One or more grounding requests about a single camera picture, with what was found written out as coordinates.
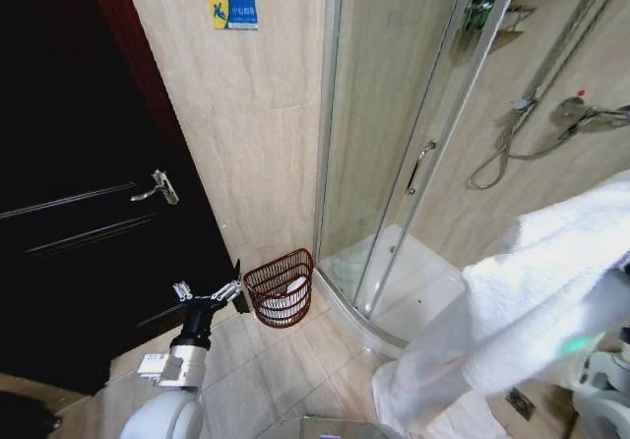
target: door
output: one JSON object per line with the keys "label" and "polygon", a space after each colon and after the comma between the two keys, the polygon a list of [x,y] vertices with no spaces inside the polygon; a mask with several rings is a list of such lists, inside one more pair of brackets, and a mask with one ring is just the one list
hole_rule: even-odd
{"label": "door", "polygon": [[[437,273],[448,270],[433,263],[431,252],[421,242],[408,237],[410,223],[494,43],[510,1],[455,2],[393,192],[370,247],[370,258],[357,290],[355,306],[375,326],[395,336],[402,331],[395,320],[397,309],[401,309],[398,303],[408,300],[411,305],[419,306],[421,301],[415,296],[419,287],[427,280],[437,278]],[[476,4],[485,4],[485,7],[476,9]],[[404,280],[413,282],[392,284],[392,281]]]}
{"label": "door", "polygon": [[233,268],[132,1],[0,1],[0,371],[93,393]]}

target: glass shower door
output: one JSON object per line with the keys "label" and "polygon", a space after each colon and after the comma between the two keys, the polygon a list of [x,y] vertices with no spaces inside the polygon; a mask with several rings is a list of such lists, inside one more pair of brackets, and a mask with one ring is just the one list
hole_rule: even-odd
{"label": "glass shower door", "polygon": [[449,25],[466,1],[340,3],[329,71],[334,91],[330,109],[323,107],[330,144],[316,257],[320,272],[358,306],[370,254],[380,254],[377,236],[400,237],[383,226],[384,216],[437,57],[453,39]]}
{"label": "glass shower door", "polygon": [[[509,3],[510,0],[458,0],[394,191],[371,247],[354,304],[373,324],[394,335],[404,331],[402,323],[424,325],[463,289],[455,267],[407,234],[477,73],[495,43]],[[401,316],[397,306],[421,304],[422,296],[418,294],[430,289],[431,281],[437,279],[440,296],[431,296],[430,306],[406,310],[417,312],[421,319]]]}

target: white towel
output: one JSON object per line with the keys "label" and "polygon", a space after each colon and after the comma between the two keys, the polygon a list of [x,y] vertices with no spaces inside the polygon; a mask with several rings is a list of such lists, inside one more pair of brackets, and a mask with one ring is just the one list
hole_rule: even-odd
{"label": "white towel", "polygon": [[486,395],[536,374],[583,332],[581,303],[630,248],[630,171],[520,217],[514,235],[508,253],[463,271],[477,345],[464,376]]}

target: sign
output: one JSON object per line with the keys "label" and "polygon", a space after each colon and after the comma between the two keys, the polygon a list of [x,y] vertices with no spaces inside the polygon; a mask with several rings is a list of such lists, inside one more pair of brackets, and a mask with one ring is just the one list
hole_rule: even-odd
{"label": "sign", "polygon": [[256,0],[208,0],[215,29],[258,28]]}

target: red wire basket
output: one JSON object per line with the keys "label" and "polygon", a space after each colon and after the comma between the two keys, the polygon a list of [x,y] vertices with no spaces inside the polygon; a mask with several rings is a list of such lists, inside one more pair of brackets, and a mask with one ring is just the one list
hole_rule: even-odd
{"label": "red wire basket", "polygon": [[311,305],[313,258],[306,249],[245,274],[258,319],[272,328],[288,328],[302,319]]}

